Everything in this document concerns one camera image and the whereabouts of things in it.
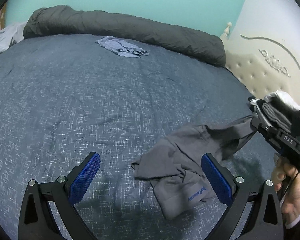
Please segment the person right hand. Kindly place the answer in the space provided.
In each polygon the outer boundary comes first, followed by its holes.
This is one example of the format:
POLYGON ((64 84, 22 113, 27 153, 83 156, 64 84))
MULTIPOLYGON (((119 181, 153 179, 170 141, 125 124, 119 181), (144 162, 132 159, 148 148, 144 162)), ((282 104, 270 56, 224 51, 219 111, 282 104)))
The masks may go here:
POLYGON ((284 221, 288 228, 294 227, 300 221, 300 173, 291 165, 287 160, 282 157, 274 155, 275 169, 271 175, 275 191, 281 190, 283 180, 286 178, 291 179, 285 198, 281 205, 281 212, 284 221))

